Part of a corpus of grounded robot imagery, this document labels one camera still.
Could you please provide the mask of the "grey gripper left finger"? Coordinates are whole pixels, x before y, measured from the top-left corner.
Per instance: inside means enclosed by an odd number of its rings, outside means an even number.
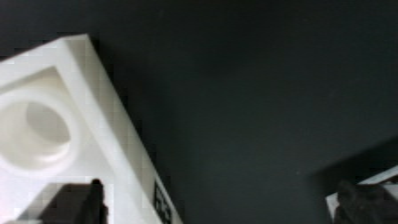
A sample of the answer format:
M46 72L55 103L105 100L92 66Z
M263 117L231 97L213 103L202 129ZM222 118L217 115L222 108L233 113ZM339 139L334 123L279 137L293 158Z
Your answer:
M42 224L108 224L103 183L65 184L39 214Z

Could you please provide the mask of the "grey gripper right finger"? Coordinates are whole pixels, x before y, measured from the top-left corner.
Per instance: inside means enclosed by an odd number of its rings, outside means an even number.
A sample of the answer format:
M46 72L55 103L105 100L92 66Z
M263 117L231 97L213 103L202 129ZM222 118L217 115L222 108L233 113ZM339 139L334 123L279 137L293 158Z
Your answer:
M398 199L380 184L337 185L334 224L398 224Z

